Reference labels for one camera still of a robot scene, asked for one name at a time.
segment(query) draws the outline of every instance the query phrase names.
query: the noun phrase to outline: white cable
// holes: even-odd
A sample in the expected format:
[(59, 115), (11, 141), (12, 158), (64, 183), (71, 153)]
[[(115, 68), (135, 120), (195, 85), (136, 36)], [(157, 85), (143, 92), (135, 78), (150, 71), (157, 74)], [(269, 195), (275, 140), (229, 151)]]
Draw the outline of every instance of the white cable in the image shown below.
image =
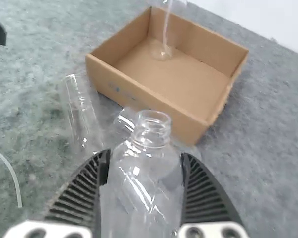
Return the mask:
[(0, 159), (2, 159), (2, 161), (8, 167), (8, 169), (9, 169), (11, 175), (12, 175), (12, 178), (13, 178), (13, 181), (14, 181), (14, 186), (15, 186), (15, 191), (16, 191), (16, 200), (17, 200), (17, 203), (18, 203), (18, 208), (22, 208), (21, 190), (20, 190), (19, 181), (18, 181), (18, 178), (15, 174), (15, 171), (12, 168), (9, 161), (1, 153), (0, 153)]

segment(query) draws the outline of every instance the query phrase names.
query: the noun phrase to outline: cut plastic bottle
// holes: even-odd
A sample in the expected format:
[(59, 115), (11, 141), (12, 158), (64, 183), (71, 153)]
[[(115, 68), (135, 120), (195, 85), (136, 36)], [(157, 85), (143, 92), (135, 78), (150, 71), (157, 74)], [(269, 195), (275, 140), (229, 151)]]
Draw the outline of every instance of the cut plastic bottle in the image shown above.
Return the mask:
[(63, 111), (71, 130), (73, 152), (82, 159), (104, 149), (102, 130), (96, 116), (100, 110), (99, 100), (95, 102), (95, 111), (89, 88), (84, 74), (71, 74), (59, 86)]

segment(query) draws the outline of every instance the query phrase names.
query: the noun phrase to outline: gray carpet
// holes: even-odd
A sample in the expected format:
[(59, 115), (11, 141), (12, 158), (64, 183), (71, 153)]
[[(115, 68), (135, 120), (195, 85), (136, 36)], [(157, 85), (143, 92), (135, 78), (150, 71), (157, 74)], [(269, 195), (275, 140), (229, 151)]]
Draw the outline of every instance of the gray carpet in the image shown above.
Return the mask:
[[(0, 161), (0, 237), (13, 224), (40, 218), (82, 162), (70, 156), (55, 86), (83, 71), (84, 55), (140, 13), (140, 2), (0, 0), (8, 30), (0, 48), (0, 151), (24, 202), (16, 207)], [(198, 144), (203, 162), (252, 238), (298, 238), (298, 54), (196, 6), (187, 15), (250, 49), (224, 112)], [(101, 102), (108, 115), (119, 109)]]

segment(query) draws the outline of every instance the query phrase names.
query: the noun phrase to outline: box bottom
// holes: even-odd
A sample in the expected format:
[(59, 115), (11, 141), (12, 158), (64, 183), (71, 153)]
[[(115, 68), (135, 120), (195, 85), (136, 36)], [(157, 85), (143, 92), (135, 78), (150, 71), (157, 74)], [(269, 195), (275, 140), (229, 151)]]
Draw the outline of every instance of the box bottom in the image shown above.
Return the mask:
[(188, 114), (206, 121), (229, 78), (177, 49), (171, 59), (158, 61), (150, 52), (155, 43), (156, 39), (147, 37), (114, 67)]

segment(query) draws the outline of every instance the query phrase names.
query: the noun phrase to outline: white wall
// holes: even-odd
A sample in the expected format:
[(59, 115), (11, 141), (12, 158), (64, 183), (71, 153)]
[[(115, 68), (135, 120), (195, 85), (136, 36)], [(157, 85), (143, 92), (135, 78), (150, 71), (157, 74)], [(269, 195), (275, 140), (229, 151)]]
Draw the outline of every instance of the white wall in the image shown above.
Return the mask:
[(298, 0), (188, 0), (298, 52)]

